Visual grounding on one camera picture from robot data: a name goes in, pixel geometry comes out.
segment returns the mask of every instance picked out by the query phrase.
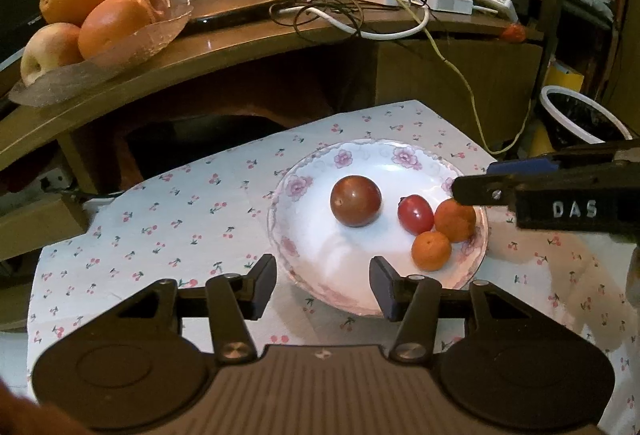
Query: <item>white lettering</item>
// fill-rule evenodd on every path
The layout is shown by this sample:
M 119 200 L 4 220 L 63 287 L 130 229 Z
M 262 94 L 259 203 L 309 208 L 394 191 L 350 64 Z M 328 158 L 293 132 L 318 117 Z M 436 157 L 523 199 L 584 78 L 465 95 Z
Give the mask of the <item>white lettering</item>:
M 597 212 L 598 210 L 596 209 L 596 201 L 589 200 L 589 202 L 587 202 L 587 217 L 592 219 L 596 216 Z
M 554 218 L 559 219 L 564 213 L 564 204 L 560 200 L 554 202 Z
M 571 218 L 572 216 L 577 216 L 578 218 L 580 218 L 580 208 L 578 207 L 578 204 L 575 202 L 573 205 L 571 206 L 571 212 L 569 213 L 569 218 Z

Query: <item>plate rim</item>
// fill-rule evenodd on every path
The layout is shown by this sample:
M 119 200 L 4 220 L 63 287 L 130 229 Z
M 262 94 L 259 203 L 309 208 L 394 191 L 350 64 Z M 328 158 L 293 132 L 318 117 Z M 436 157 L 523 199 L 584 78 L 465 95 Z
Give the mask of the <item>plate rim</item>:
M 392 147 L 399 147 L 399 148 L 409 147 L 413 150 L 422 152 L 424 155 L 427 155 L 431 159 L 442 164 L 444 167 L 455 172 L 458 177 L 462 177 L 464 176 L 464 174 L 458 167 L 454 166 L 452 163 L 447 161 L 443 156 L 437 155 L 434 152 L 427 150 L 420 145 L 407 144 L 407 143 L 399 142 L 393 139 L 361 138 L 361 139 L 352 139 L 352 140 L 337 142 L 335 144 L 330 144 L 329 146 L 325 146 L 323 148 L 315 150 L 314 152 L 310 153 L 306 157 L 296 162 L 292 167 L 290 167 L 290 169 L 288 169 L 287 172 L 282 176 L 282 178 L 280 179 L 280 182 L 278 182 L 278 185 L 276 186 L 276 189 L 273 192 L 271 204 L 269 205 L 269 209 L 267 212 L 267 234 L 268 234 L 271 246 L 276 250 L 276 262 L 278 266 L 284 271 L 286 271 L 287 276 L 289 277 L 289 280 L 291 280 L 297 287 L 301 288 L 306 293 L 311 294 L 311 296 L 314 297 L 315 299 L 318 299 L 321 302 L 326 303 L 327 305 L 335 309 L 341 310 L 343 312 L 347 312 L 348 314 L 351 314 L 354 316 L 381 318 L 383 316 L 382 311 L 378 311 L 377 313 L 372 313 L 372 310 L 370 309 L 337 306 L 336 304 L 331 303 L 331 301 L 328 301 L 325 296 L 320 296 L 318 292 L 316 292 L 311 287 L 309 287 L 309 285 L 306 283 L 305 280 L 303 280 L 300 277 L 297 277 L 296 272 L 293 270 L 292 266 L 290 265 L 289 260 L 287 259 L 286 255 L 284 255 L 284 253 L 282 252 L 279 242 L 275 240 L 275 237 L 273 235 L 273 229 L 275 228 L 275 223 L 276 223 L 276 207 L 280 197 L 283 196 L 285 192 L 285 180 L 287 180 L 287 177 L 289 177 L 292 173 L 294 173 L 298 169 L 304 166 L 307 166 L 317 158 L 328 154 L 332 150 L 344 147 L 347 144 L 356 144 L 356 145 L 381 144 L 381 145 L 389 145 Z M 476 259 L 474 260 L 473 264 L 471 265 L 471 268 L 469 269 L 465 277 L 460 279 L 454 285 L 453 288 L 455 290 L 462 289 L 465 285 L 467 285 L 472 280 L 472 278 L 476 275 L 476 273 L 480 269 L 480 265 L 484 261 L 484 258 L 486 257 L 486 251 L 489 243 L 489 228 L 488 228 L 488 219 L 487 219 L 486 209 L 484 208 L 484 206 L 474 206 L 474 208 L 478 209 L 480 212 L 481 230 L 484 231 L 484 235 L 482 238 L 482 245 L 480 249 L 480 255 L 476 257 Z

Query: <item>trash can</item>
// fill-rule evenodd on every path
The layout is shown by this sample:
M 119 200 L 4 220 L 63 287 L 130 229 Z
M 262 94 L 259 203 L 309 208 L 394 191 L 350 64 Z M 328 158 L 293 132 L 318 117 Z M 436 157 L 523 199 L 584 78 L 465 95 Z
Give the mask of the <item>trash can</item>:
M 609 110 L 568 88 L 545 86 L 540 103 L 540 120 L 555 150 L 633 138 Z

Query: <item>cherry print tablecloth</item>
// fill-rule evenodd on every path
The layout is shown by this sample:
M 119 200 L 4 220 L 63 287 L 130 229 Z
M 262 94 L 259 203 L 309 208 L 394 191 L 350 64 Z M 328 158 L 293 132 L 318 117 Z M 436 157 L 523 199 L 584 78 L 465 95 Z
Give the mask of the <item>cherry print tablecloth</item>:
M 246 273 L 260 255 L 271 252 L 266 215 L 282 176 L 313 151 L 356 138 L 417 144 L 465 174 L 482 173 L 492 161 L 429 108 L 408 101 L 334 115 L 147 180 L 102 208 L 85 235 L 42 250 L 29 312 L 28 375 L 56 340 L 157 279 L 173 278 L 185 288 L 225 272 Z M 616 391 L 601 427 L 611 434 L 636 435 L 638 314 L 623 290 L 631 250 L 612 247 L 616 259 L 601 262 L 577 235 L 519 231 L 504 208 L 488 209 L 488 217 L 489 249 L 477 277 L 605 351 L 616 370 Z M 610 244 L 606 237 L 598 241 Z M 397 325 L 333 309 L 281 273 L 263 318 L 249 323 L 249 329 L 258 347 L 388 346 Z M 462 322 L 441 321 L 436 349 L 446 349 L 462 335 Z M 211 351 L 206 320 L 186 320 L 184 336 Z

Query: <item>plate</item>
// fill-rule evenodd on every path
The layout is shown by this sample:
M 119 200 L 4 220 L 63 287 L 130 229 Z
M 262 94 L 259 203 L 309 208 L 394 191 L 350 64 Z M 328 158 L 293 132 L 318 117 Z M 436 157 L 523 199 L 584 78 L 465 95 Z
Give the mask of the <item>plate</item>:
M 382 192 L 380 217 L 366 227 L 346 227 L 331 212 L 334 184 L 347 175 L 373 180 Z M 402 196 L 418 194 L 435 211 L 451 197 L 460 170 L 416 145 L 392 140 L 354 140 L 316 151 L 280 181 L 268 214 L 276 258 L 311 296 L 357 316 L 382 316 L 369 287 L 369 261 L 384 256 L 401 276 L 425 274 L 444 288 L 460 289 L 478 270 L 488 242 L 486 212 L 476 208 L 476 233 L 452 244 L 447 264 L 420 271 L 411 259 L 414 236 L 398 222 Z
M 76 97 L 155 56 L 182 32 L 192 11 L 188 5 L 171 7 L 165 20 L 141 28 L 89 60 L 47 72 L 29 86 L 18 81 L 7 95 L 17 104 L 37 108 Z

